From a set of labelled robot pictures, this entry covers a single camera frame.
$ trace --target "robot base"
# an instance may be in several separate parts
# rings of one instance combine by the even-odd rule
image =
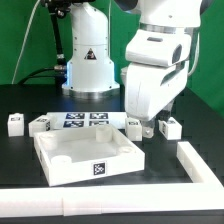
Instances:
[[[104,99],[114,95],[119,95],[120,87],[118,86],[117,88],[110,89],[108,91],[102,91],[102,92],[79,92],[73,89],[62,88],[62,92],[64,95],[68,95],[75,98],[98,100],[98,99]]]

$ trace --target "white box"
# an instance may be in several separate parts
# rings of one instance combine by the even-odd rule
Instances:
[[[144,170],[145,154],[112,125],[34,134],[50,186]]]
[[[125,119],[125,133],[131,141],[142,141],[142,125],[134,118]]]
[[[8,135],[23,136],[24,135],[24,116],[23,114],[10,114],[8,119]]]
[[[29,123],[29,136],[33,137],[35,132],[43,132],[51,130],[51,118],[42,115]]]
[[[165,121],[159,121],[159,130],[167,140],[181,139],[182,126],[173,118]]]

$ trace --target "black label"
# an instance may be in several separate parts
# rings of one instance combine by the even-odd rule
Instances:
[[[97,163],[93,165],[93,175],[102,175],[106,173],[106,164],[105,163]]]

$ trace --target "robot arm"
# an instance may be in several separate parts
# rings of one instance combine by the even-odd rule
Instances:
[[[123,75],[125,110],[142,121],[143,127],[145,124],[143,136],[147,137],[153,127],[150,121],[186,86],[200,12],[212,1],[115,1],[124,11],[141,13],[139,29],[126,48],[126,59],[131,63],[123,69]]]

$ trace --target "white cable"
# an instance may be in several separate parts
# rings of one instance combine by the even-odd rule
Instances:
[[[110,24],[111,24],[111,0],[109,2],[109,12],[108,12],[108,17],[109,17],[109,25],[108,25],[108,55],[110,58]]]
[[[197,46],[196,46],[195,57],[194,57],[194,64],[192,66],[191,71],[187,74],[188,77],[191,76],[194,73],[194,71],[195,71],[195,69],[197,67],[197,64],[198,64],[199,51],[200,51],[199,50],[199,48],[200,48],[199,47],[199,42],[200,42],[200,35],[198,34]]]
[[[25,36],[24,36],[23,45],[22,45],[20,55],[19,55],[19,58],[17,60],[16,68],[15,68],[15,71],[14,71],[12,84],[14,84],[14,82],[15,82],[17,71],[18,71],[18,68],[19,68],[19,64],[20,64],[21,58],[23,56],[23,51],[24,51],[24,48],[25,48],[25,45],[26,45],[27,37],[29,35],[30,27],[32,25],[33,17],[34,17],[34,14],[36,12],[36,9],[37,9],[37,6],[39,5],[39,3],[40,3],[40,0],[37,0],[36,4],[34,5],[33,11],[31,13],[30,20],[29,20],[29,23],[28,23],[28,26],[27,26],[27,29],[26,29],[26,33],[25,33]]]

